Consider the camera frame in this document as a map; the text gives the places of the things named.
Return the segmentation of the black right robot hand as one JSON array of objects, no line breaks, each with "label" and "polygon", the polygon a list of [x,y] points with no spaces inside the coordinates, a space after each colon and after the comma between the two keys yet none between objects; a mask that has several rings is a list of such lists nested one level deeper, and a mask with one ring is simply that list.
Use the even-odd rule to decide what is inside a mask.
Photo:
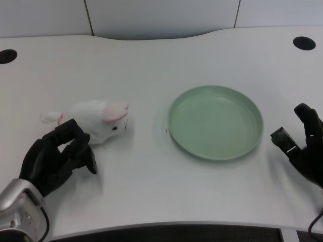
[{"label": "black right robot hand", "polygon": [[271,141],[302,176],[322,187],[322,120],[315,109],[304,103],[294,112],[304,125],[306,146],[300,148],[283,127],[271,134]]}]

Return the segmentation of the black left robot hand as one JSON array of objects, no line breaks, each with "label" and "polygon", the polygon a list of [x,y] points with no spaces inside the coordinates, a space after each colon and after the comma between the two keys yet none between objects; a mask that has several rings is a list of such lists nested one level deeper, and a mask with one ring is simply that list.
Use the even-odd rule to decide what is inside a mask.
[{"label": "black left robot hand", "polygon": [[74,119],[57,126],[28,150],[19,178],[31,182],[46,197],[64,184],[74,169],[86,166],[96,174],[95,155],[89,141],[90,135]]}]

